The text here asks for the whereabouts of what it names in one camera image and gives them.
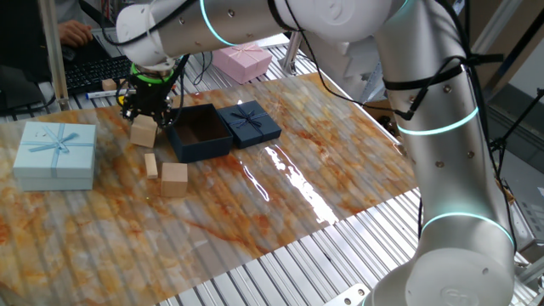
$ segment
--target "white wall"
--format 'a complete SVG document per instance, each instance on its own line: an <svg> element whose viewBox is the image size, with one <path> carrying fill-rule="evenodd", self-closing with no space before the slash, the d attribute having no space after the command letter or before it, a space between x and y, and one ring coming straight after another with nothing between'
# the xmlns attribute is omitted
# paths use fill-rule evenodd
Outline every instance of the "white wall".
<svg viewBox="0 0 544 306"><path fill-rule="evenodd" d="M537 88L544 88L544 39L519 68L510 84L533 98L536 97Z"/></svg>

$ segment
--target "person's hand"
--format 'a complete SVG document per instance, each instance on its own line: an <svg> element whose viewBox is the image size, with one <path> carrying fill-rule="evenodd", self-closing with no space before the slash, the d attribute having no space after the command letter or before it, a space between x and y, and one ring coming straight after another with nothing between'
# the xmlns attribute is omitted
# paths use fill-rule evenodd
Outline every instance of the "person's hand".
<svg viewBox="0 0 544 306"><path fill-rule="evenodd" d="M82 47L93 40L91 26L75 20L59 24L60 44L73 48Z"/></svg>

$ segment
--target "light blue gift box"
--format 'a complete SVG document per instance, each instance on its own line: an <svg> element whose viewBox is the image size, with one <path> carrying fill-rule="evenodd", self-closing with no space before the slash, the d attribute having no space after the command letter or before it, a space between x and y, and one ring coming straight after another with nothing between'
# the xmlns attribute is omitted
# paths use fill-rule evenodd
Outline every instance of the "light blue gift box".
<svg viewBox="0 0 544 306"><path fill-rule="evenodd" d="M14 164L23 191L91 190L96 126L27 122Z"/></svg>

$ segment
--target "ribbon bow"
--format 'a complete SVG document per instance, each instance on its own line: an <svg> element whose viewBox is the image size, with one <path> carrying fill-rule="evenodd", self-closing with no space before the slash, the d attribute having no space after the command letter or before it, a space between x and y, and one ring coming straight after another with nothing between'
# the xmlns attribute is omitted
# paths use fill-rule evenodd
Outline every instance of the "ribbon bow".
<svg viewBox="0 0 544 306"><path fill-rule="evenodd" d="M62 125L61 128L62 128L62 131L59 132L59 135L62 135L62 133L64 132L64 125ZM57 135L55 135L53 133L53 131L51 131L49 129L49 127L43 127L43 130L45 130L45 133L48 134L48 136L53 140L54 143L53 144L46 144L46 145L43 145L41 147L37 147L37 148L33 148L33 149L29 149L30 152L38 152L38 151L42 151L42 150L56 149L56 150L59 150L62 153L69 153L70 150L68 150L68 148L66 147L65 142L68 141L68 140L72 140L75 137L79 136L77 133L71 133L70 135L68 135L68 136L66 136L64 138L59 139L59 137L57 137Z"/></svg>
<svg viewBox="0 0 544 306"><path fill-rule="evenodd" d="M50 166L51 176L53 177L53 179L57 178L57 163L59 162L60 153L65 153L65 154L70 153L70 150L68 150L69 146L80 146L80 147L94 146L94 144L73 144L73 143L67 144L66 142L68 140L72 140L76 137L79 137L79 135L77 133L71 133L70 135L66 137L62 137L65 133L64 123L60 124L59 135L55 135L53 131L51 131L48 127L43 127L43 130L45 130L45 133L47 133L48 136L53 140L53 143L47 143L42 141L21 141L20 144L21 145L41 145L40 147L29 149L30 152L38 152L38 151L49 150L49 149L54 150L53 160L51 161L51 166Z"/></svg>
<svg viewBox="0 0 544 306"><path fill-rule="evenodd" d="M249 52L249 51L263 52L263 50L261 48L259 48L258 45L256 45L255 43L250 43L250 44L244 45L243 48L241 48L240 46L235 46L235 47L232 47L232 48L234 50L236 50L236 52L234 52L230 56L236 56L237 58L239 58L242 54L245 54L246 52Z"/></svg>
<svg viewBox="0 0 544 306"><path fill-rule="evenodd" d="M262 142L263 137L264 137L264 133L263 133L263 131L261 131L261 127L263 126L263 124L261 122L255 121L255 119L262 118L264 116L267 116L268 114L264 112L262 114L255 115L255 110L252 110L252 111L249 112L249 114L247 114L239 105L237 105L236 108L238 108L238 111L240 112L240 114L237 114L237 113L234 113L234 112L232 112L230 114L232 116L235 116L235 117L238 117L238 118L241 118L241 119L236 120L234 122L230 122L229 125L238 124L238 126L236 128L243 128L248 123L251 124L251 126L253 128L255 128L257 130L257 132L259 132L261 134L261 141L259 141L259 142Z"/></svg>
<svg viewBox="0 0 544 306"><path fill-rule="evenodd" d="M253 51L253 52L263 52L263 50L261 48L259 48L255 43L250 43L250 44L247 44L247 45L244 45L243 47L241 46L235 46L235 47L232 47L234 50L236 50L236 52L234 52L233 54L229 55L229 60L232 59L233 57L236 57L237 59L239 59L241 57L242 54L245 54L247 56L249 56L250 58L254 59L255 61L259 61L259 59L255 58L254 56L252 56L251 54L249 54L250 51Z"/></svg>

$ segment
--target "keyboard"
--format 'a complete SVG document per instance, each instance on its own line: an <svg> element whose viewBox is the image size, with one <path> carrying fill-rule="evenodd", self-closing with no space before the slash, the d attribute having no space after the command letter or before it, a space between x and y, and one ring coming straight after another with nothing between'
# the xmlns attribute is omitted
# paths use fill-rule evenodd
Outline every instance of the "keyboard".
<svg viewBox="0 0 544 306"><path fill-rule="evenodd" d="M132 62L126 56L102 59L65 69L68 94L81 94L102 90L102 81L126 78Z"/></svg>

